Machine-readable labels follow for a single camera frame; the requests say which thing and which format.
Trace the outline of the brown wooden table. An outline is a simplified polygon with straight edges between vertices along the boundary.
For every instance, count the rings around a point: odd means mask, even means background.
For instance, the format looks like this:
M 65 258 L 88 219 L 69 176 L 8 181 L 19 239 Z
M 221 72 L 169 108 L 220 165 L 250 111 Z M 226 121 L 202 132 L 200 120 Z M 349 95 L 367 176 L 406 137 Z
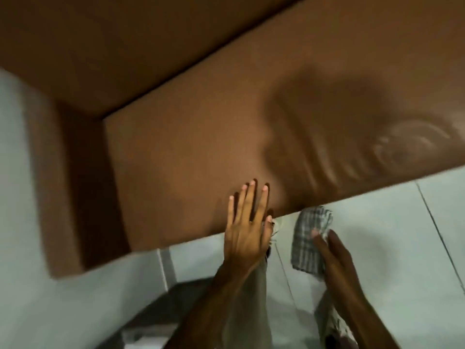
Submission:
M 103 120 L 28 94 L 49 275 L 465 165 L 465 0 L 302 0 Z

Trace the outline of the person's left forearm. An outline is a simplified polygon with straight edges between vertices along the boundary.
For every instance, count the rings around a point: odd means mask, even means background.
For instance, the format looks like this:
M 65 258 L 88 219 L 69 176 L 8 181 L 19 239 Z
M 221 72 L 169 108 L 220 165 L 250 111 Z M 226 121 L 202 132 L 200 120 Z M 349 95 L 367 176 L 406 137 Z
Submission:
M 225 263 L 163 349 L 272 349 L 267 260 L 242 280 Z

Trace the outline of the person's left hand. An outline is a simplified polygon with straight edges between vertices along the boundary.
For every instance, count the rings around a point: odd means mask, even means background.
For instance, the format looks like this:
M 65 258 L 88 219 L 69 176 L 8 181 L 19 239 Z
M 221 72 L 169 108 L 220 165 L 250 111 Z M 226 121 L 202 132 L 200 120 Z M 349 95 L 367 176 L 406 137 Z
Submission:
M 257 193 L 252 221 L 246 220 L 246 193 L 249 182 L 235 193 L 235 220 L 226 226 L 224 233 L 224 260 L 236 269 L 251 270 L 266 256 L 269 248 L 262 248 L 263 222 L 271 215 L 268 208 L 270 187 L 257 183 Z

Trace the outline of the grey checked cloth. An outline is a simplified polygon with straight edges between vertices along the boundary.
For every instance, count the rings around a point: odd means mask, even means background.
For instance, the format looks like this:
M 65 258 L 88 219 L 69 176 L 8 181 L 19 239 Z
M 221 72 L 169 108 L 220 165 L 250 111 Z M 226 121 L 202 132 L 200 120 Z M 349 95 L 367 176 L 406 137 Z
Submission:
M 311 232 L 316 230 L 326 240 L 333 223 L 333 213 L 325 206 L 303 209 L 294 226 L 291 247 L 291 265 L 293 269 L 310 274 L 322 280 L 325 263 L 321 253 L 314 245 Z

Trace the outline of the person's right forearm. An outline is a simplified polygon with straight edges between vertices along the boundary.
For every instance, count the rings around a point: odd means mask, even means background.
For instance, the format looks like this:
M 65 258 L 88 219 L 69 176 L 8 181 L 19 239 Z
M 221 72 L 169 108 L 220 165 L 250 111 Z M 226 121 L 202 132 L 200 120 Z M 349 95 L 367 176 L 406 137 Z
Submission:
M 400 349 L 361 287 L 350 281 L 327 282 L 334 306 L 351 330 L 357 349 Z

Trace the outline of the person's right hand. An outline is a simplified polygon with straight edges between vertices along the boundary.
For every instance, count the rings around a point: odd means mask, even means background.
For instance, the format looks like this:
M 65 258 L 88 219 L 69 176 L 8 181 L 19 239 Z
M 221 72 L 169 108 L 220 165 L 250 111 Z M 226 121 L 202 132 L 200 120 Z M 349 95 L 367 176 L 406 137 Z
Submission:
M 361 290 L 357 271 L 348 249 L 334 230 L 324 239 L 329 248 L 329 258 L 323 259 L 324 280 L 331 293 L 343 296 Z

